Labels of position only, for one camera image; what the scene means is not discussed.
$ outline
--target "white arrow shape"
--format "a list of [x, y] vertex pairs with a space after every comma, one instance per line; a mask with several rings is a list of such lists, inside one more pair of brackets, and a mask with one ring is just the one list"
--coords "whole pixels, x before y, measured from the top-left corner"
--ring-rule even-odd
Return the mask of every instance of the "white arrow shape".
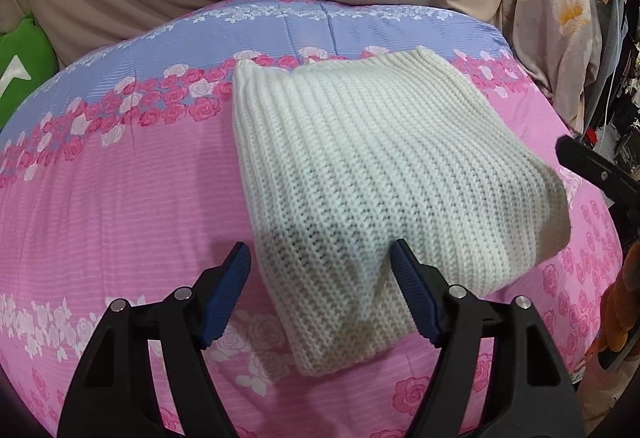
[[25, 81], [31, 80], [29, 72], [27, 72], [27, 69], [24, 67], [17, 54], [11, 60], [9, 66], [6, 67], [2, 77], [0, 77], [0, 97], [2, 97], [2, 94], [6, 91], [13, 79], [24, 79]]

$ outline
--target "blue gripper pad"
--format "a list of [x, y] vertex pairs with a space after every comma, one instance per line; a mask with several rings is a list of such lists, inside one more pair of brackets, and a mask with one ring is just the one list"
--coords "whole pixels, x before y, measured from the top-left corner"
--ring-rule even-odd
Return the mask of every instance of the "blue gripper pad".
[[200, 329], [200, 343], [204, 347], [210, 346], [225, 332], [250, 270], [251, 252], [243, 243], [204, 306]]
[[438, 304], [415, 269], [414, 256], [407, 255], [400, 242], [396, 241], [391, 245], [389, 258], [391, 270], [396, 276], [418, 332], [434, 346], [440, 346], [443, 331], [438, 325]]

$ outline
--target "cream knit blanket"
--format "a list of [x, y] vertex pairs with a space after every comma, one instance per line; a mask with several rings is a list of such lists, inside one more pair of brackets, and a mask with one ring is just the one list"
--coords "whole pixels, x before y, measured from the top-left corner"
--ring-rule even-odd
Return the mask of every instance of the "cream knit blanket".
[[555, 172], [430, 50], [234, 74], [234, 133], [262, 277], [304, 375], [415, 327], [388, 263], [405, 238], [486, 295], [569, 240]]

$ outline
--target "white fleece blanket with orange flowers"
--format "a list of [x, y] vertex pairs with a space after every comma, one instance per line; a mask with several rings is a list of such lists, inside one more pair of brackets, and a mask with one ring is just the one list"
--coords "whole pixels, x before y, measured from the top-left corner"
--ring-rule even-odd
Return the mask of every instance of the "white fleece blanket with orange flowers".
[[562, 120], [582, 131], [602, 37], [594, 0], [503, 0], [502, 33]]

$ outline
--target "white cord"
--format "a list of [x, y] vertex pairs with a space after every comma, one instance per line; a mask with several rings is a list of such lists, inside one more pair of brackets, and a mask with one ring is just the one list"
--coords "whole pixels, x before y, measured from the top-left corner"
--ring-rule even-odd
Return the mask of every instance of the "white cord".
[[599, 140], [600, 148], [596, 149], [598, 143], [593, 147], [593, 151], [600, 155], [600, 149], [602, 149], [602, 143], [604, 142], [604, 134], [607, 131], [607, 115], [609, 114], [609, 101], [611, 100], [611, 92], [613, 91], [613, 78], [616, 76], [616, 73], [613, 72], [611, 74], [611, 84], [609, 86], [609, 94], [607, 95], [607, 104], [604, 106], [604, 124], [602, 125], [602, 136]]

